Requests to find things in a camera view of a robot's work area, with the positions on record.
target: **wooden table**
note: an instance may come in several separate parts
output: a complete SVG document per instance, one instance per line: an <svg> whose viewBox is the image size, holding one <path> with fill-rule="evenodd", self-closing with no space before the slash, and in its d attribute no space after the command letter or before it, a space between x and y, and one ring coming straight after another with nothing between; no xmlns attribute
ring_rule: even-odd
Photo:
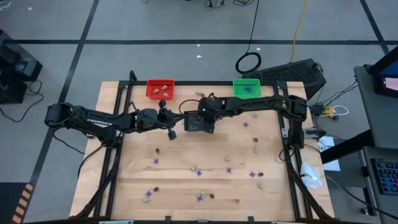
<svg viewBox="0 0 398 224"><path fill-rule="evenodd" d="M118 82L103 82L96 110L113 112L117 87ZM231 96L233 92L232 86L176 85L174 98L167 101L167 108L178 112L183 100L200 98L195 95L196 91L206 95L214 92L215 96ZM288 91L290 95L305 98L302 83L288 83ZM145 92L146 86L134 85L131 100L138 108L159 109L159 101L148 99ZM273 96L273 87L262 86L262 95ZM183 111L196 109L197 102L182 106ZM312 127L310 118L308 111L303 128ZM278 158L283 147L277 112L256 111L225 118L216 122L213 134L187 133L183 121L177 123L174 130L177 133L174 141L169 141L166 130L160 129L124 136L113 220L164 220L167 215L172 220L246 221L248 216L256 221L294 220L285 163ZM259 139L257 154L253 151L253 138ZM305 143L317 147L315 140L306 139ZM86 155L99 145L97 139L88 140ZM103 149L84 164L70 215L76 215L97 190L104 154ZM319 153L304 148L301 155L303 161L319 168L323 186L310 191L323 209L334 216ZM229 156L229 162L224 160L225 156ZM154 164L154 159L159 159L159 163ZM192 172L192 165L197 165L203 175L198 177ZM232 168L232 173L226 172L227 167ZM252 178L250 172L263 172L264 176ZM257 187L259 182L264 184L264 189ZM154 187L159 191L151 196L151 202L142 202L144 194ZM214 194L215 198L207 197L198 202L200 190ZM108 193L103 197L101 214L105 213ZM301 216L305 217L303 197L298 188L297 198Z"/></svg>

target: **green tray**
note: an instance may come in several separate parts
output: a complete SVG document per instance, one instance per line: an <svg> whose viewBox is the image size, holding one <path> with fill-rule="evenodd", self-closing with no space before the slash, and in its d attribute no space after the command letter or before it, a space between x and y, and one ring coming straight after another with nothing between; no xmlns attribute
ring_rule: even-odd
<svg viewBox="0 0 398 224"><path fill-rule="evenodd" d="M233 81L234 96L242 99L261 96L260 80L254 78L235 78Z"/></svg>

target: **red tray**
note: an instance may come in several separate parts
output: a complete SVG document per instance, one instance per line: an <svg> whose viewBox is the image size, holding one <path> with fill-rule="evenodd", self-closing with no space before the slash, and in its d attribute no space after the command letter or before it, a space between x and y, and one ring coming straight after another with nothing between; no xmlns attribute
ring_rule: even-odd
<svg viewBox="0 0 398 224"><path fill-rule="evenodd" d="M172 100L174 94L174 80L148 80L147 82L147 96L152 100Z"/></svg>

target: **gray floor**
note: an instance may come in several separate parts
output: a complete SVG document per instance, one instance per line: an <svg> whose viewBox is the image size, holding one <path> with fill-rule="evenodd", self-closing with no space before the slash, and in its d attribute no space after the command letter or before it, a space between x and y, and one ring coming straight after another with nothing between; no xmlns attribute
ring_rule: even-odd
<svg viewBox="0 0 398 224"><path fill-rule="evenodd" d="M12 0L0 11L0 29L13 39L80 40L94 0ZM99 0L88 40L167 40L167 39L248 39L256 4L238 7L226 1L223 8L204 10L205 0ZM386 40L398 40L395 0L366 0ZM304 1L262 0L254 39L292 40ZM360 1L310 1L298 40L377 40ZM68 75L77 44L23 45L44 65L45 100L32 108L26 119L14 124L0 116L0 182L28 182L47 132L46 108L56 103ZM176 80L232 80L239 74L236 60L247 45L169 44L117 45L86 44L76 66L67 102L94 108L101 82L126 80L134 70L138 79L173 78ZM287 63L291 45L253 45L262 56L261 68ZM353 68L374 63L383 56L379 45L298 45L295 60L313 58L325 71L327 84L320 97L354 82ZM252 60L244 67L253 65ZM18 118L35 96L27 96L21 105L1 106ZM358 89L334 105L344 105L350 113L339 121L322 118L320 124L330 134L350 138L368 129ZM57 133L75 147L84 150L86 139L76 131ZM25 222L67 218L77 181L82 155L52 141ZM336 217L370 222L359 213L362 206L340 189L330 185ZM350 189L363 197L362 190Z"/></svg>

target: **yellow cable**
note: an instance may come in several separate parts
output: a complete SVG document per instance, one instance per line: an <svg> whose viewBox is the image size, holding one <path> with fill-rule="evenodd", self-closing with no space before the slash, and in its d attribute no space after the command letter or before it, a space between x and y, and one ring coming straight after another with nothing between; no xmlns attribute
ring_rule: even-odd
<svg viewBox="0 0 398 224"><path fill-rule="evenodd" d="M301 26L301 21L303 20L303 16L304 16L305 9L307 8L307 4L308 4L308 0L305 0L304 8L303 8L303 11L301 12L301 16L300 16L300 19L298 20L298 24L297 24L297 27L296 27L296 32L294 34L293 49L292 49L292 56L290 58L290 62L293 62L294 50L295 50L295 47L296 47L297 33L299 32L299 29L300 29L300 26Z"/></svg>

